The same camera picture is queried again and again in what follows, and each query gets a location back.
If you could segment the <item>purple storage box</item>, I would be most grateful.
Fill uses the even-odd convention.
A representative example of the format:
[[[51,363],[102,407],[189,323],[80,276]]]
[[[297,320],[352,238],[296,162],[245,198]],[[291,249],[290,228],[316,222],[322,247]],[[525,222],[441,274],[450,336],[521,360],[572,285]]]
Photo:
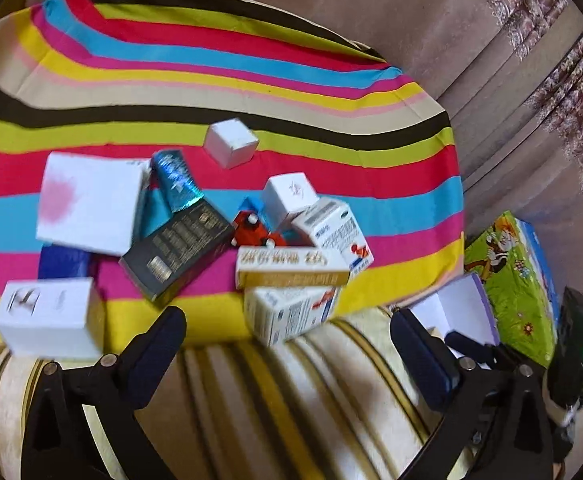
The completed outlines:
[[[464,274],[448,282],[406,310],[412,311],[430,335],[441,340],[457,332],[478,344],[500,343],[491,304],[476,274]]]

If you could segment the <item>white box with logo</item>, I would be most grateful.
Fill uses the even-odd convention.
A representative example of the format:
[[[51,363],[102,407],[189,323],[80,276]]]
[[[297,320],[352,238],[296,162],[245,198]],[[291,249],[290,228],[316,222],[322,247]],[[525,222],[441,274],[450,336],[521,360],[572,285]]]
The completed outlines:
[[[10,281],[0,297],[0,339],[17,356],[96,360],[105,321],[92,278]]]

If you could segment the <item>dark blue box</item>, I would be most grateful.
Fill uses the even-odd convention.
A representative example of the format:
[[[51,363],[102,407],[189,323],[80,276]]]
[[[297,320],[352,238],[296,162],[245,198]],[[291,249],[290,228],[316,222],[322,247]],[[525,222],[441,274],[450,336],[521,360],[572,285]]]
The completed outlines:
[[[37,270],[37,277],[40,280],[88,278],[93,275],[93,259],[89,252],[58,245],[42,247]]]

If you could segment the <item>white medicine box red figure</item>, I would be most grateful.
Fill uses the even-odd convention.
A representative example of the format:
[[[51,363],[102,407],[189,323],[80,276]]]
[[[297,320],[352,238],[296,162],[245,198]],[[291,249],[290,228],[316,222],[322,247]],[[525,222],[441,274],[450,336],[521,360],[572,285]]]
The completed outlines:
[[[321,197],[291,221],[302,240],[323,249],[337,249],[349,266],[353,280],[373,262],[374,255],[350,206],[332,197]]]

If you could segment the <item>white medicine box blue label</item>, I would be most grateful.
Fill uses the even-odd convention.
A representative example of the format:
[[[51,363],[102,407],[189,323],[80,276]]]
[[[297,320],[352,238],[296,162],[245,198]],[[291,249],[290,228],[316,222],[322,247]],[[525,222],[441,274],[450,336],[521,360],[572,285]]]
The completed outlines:
[[[340,287],[249,288],[244,292],[244,318],[252,336],[272,347],[325,323],[340,292]]]

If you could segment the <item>black DORMI box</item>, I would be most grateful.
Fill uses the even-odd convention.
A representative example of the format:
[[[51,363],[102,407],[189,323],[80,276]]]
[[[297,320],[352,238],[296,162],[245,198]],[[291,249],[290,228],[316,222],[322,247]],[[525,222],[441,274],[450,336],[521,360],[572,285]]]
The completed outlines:
[[[229,248],[234,233],[202,198],[134,243],[120,264],[142,296],[163,308]]]

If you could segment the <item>large white square box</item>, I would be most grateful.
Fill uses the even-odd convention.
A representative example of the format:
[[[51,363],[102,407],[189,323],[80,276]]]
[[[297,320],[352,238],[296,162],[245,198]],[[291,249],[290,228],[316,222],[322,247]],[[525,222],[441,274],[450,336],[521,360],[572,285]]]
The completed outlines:
[[[50,153],[38,201],[36,238],[123,256],[139,233],[149,181],[146,158]]]

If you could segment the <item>gold and white medicine box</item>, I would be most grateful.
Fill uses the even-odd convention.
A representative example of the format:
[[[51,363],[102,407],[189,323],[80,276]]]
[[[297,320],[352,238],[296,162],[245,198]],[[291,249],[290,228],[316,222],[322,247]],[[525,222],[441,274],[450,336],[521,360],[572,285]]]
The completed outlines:
[[[349,279],[349,266],[337,249],[241,247],[237,252],[237,289],[334,287]]]

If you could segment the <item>white cube box with drawing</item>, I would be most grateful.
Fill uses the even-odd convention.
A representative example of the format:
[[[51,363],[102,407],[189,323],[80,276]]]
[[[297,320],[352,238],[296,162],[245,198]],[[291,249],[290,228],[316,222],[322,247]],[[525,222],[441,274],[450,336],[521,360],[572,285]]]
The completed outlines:
[[[318,200],[312,184],[303,172],[278,174],[270,177],[261,194],[264,211],[270,226],[282,231],[291,221]]]

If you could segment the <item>red toy truck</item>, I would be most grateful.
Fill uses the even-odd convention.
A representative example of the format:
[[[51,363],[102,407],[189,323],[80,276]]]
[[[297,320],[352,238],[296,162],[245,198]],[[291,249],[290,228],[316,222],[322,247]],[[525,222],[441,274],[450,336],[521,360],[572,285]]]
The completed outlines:
[[[247,247],[284,247],[287,245],[285,238],[278,232],[270,232],[260,217],[253,211],[239,211],[234,219],[234,237],[232,246]]]

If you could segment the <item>teal holographic box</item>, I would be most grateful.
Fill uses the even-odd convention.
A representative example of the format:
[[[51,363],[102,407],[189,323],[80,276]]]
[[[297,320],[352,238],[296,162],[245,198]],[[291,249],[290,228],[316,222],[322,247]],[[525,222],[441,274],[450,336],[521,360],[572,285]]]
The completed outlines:
[[[172,214],[203,198],[181,150],[161,150],[151,156],[151,169]]]

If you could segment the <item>green cartoon play mat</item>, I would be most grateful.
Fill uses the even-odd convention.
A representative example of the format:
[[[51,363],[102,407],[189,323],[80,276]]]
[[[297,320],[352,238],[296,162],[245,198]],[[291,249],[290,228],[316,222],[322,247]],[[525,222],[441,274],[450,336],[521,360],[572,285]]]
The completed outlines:
[[[531,223],[503,212],[465,249],[464,266],[482,281],[503,344],[547,367],[561,307]]]

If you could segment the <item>striped beige sofa cushion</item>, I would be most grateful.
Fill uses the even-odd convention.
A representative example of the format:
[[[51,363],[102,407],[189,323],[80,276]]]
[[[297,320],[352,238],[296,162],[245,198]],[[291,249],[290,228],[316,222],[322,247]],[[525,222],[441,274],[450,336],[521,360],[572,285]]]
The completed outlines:
[[[372,308],[270,348],[243,340],[182,349],[136,420],[175,479],[398,479],[441,415],[407,374],[389,328],[389,312]],[[0,344],[3,479],[21,479],[26,416],[45,364]],[[86,445],[63,453],[62,430],[45,428],[34,440],[43,467],[82,479],[78,460],[89,460],[86,478],[131,479],[96,408],[78,414]],[[162,477],[157,466],[142,468],[139,479]]]

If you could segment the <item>blue toy piece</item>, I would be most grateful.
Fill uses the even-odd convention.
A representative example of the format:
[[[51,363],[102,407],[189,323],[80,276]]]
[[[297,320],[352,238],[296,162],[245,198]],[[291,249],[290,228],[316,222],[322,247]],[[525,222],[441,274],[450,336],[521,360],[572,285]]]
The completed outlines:
[[[268,221],[265,206],[262,202],[261,198],[256,195],[249,195],[247,196],[239,206],[240,210],[250,211],[252,214],[256,214],[260,221],[270,229],[270,221]]]

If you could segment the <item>beige sofa cover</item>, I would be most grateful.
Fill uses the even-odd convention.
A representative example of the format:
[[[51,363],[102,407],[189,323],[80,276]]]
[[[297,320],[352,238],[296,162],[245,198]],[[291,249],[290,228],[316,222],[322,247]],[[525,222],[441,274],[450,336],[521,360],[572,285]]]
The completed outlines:
[[[38,3],[42,0],[26,0]],[[448,111],[468,236],[532,223],[583,292],[583,15],[572,0],[258,0],[379,51]]]

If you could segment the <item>colourful striped cloth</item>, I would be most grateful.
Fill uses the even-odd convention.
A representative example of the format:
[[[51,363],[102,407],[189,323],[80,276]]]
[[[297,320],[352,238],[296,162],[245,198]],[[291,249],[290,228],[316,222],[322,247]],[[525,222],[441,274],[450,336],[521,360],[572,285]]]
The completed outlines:
[[[36,274],[50,154],[162,148],[227,218],[287,172],[347,202],[374,261],[339,314],[461,270],[449,116],[379,54],[249,0],[46,0],[0,19],[0,294]]]

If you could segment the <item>small white cube box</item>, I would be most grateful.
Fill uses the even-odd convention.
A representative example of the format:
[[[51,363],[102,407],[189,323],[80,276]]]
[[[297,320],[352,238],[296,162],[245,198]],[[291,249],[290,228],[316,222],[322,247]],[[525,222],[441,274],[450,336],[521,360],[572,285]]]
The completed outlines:
[[[214,122],[203,142],[204,150],[223,169],[249,162],[258,145],[259,139],[237,118]]]

